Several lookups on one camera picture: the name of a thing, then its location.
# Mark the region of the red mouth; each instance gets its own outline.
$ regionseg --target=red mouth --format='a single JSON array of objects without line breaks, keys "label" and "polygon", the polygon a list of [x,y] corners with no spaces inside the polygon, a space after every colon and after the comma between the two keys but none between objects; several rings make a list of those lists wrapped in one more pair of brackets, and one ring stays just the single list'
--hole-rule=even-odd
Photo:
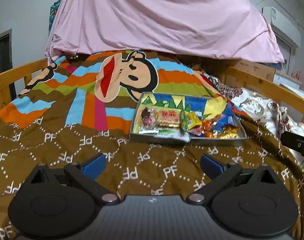
[{"label": "red mouth", "polygon": [[103,68],[103,78],[101,80],[101,91],[104,97],[107,96],[108,88],[110,86],[112,74],[114,71],[114,57]]}]

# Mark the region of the air conditioner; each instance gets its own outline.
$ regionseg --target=air conditioner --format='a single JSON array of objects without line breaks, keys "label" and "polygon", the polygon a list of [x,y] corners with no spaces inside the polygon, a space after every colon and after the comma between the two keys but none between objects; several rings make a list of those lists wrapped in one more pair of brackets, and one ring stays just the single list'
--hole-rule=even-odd
[{"label": "air conditioner", "polygon": [[270,23],[276,36],[279,36],[294,48],[300,47],[301,34],[287,17],[273,7],[263,7],[262,13],[268,23]]}]

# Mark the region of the light blue stripe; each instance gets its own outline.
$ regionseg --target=light blue stripe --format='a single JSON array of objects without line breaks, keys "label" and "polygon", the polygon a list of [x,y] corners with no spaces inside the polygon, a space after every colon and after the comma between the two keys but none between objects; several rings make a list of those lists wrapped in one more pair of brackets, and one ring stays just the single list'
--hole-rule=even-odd
[{"label": "light blue stripe", "polygon": [[56,61],[55,61],[55,63],[56,63],[56,65],[60,65],[63,61],[65,61],[66,60],[66,57],[65,56],[62,56],[62,57],[59,57]]},{"label": "light blue stripe", "polygon": [[193,75],[192,69],[188,68],[187,66],[183,65],[183,64],[179,64],[176,62],[172,62],[172,61],[161,61],[159,58],[153,58],[153,59],[148,59],[148,61],[150,61],[154,67],[156,68],[156,70],[159,69],[164,69],[166,71],[181,71],[181,72],[185,72],[188,74]]},{"label": "light blue stripe", "polygon": [[86,91],[82,89],[77,89],[75,98],[73,100],[73,103],[71,104],[69,113],[66,117],[66,124],[72,124],[72,123],[82,123],[82,117],[84,112],[84,105],[85,105],[85,95]]},{"label": "light blue stripe", "polygon": [[65,80],[67,80],[67,78],[68,78],[67,76],[62,75],[58,72],[55,72],[53,76],[53,79],[55,79],[59,83],[63,83]]},{"label": "light blue stripe", "polygon": [[38,100],[33,103],[29,97],[16,98],[12,101],[12,104],[15,105],[16,109],[21,114],[29,114],[33,111],[40,111],[50,108],[53,103],[55,103],[55,101],[45,102],[43,100]]},{"label": "light blue stripe", "polygon": [[84,67],[79,66],[74,72],[73,75],[77,77],[82,77],[87,73],[99,73],[101,70],[102,62],[95,63],[92,66]]},{"label": "light blue stripe", "polygon": [[105,112],[107,116],[120,117],[126,121],[131,121],[134,116],[135,109],[133,108],[114,108],[114,107],[106,107]]}]

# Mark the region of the blue gripper pad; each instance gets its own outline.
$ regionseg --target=blue gripper pad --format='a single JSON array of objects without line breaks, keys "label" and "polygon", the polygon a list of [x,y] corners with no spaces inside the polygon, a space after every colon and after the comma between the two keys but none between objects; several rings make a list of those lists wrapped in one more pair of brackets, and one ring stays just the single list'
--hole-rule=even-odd
[{"label": "blue gripper pad", "polygon": [[215,179],[227,170],[227,165],[208,154],[201,156],[201,170],[210,178]]},{"label": "blue gripper pad", "polygon": [[95,156],[83,167],[82,173],[95,180],[105,170],[105,155]]}]

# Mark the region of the wooden bed rail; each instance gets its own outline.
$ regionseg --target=wooden bed rail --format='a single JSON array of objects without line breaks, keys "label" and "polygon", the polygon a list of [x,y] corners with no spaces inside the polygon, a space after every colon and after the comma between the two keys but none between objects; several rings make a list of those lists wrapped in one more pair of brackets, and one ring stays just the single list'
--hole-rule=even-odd
[{"label": "wooden bed rail", "polygon": [[24,78],[24,83],[27,85],[32,80],[32,73],[46,67],[47,59],[44,58],[0,73],[0,109],[12,101],[9,89],[10,84]]},{"label": "wooden bed rail", "polygon": [[216,76],[226,85],[245,87],[272,98],[277,103],[284,102],[292,106],[303,114],[304,123],[304,99],[292,91],[235,67],[224,67],[216,72]]}]

